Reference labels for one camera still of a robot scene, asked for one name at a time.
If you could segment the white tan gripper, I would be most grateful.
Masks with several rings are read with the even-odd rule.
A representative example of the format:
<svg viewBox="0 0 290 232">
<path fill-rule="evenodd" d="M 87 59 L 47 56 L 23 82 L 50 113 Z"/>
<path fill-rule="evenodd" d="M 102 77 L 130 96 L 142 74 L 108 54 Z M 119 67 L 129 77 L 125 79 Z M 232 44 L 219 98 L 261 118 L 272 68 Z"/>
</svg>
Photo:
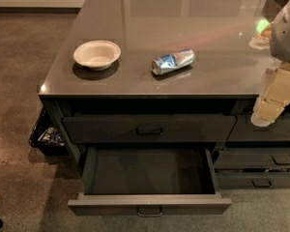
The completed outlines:
<svg viewBox="0 0 290 232">
<path fill-rule="evenodd" d="M 250 121 L 256 127 L 267 127 L 289 104 L 290 63 L 282 62 L 275 70 L 266 69 L 264 72 Z"/>
</svg>

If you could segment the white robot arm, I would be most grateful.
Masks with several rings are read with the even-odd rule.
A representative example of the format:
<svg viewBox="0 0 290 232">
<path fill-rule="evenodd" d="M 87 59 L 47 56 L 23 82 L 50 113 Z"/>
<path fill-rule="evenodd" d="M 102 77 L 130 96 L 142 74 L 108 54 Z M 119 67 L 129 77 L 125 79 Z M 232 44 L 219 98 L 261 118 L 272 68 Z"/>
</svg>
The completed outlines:
<svg viewBox="0 0 290 232">
<path fill-rule="evenodd" d="M 271 55 L 280 61 L 275 70 L 265 71 L 262 90 L 250 117 L 254 126 L 267 127 L 290 104 L 290 0 L 275 19 L 250 40 L 249 46 L 268 48 Z"/>
</svg>

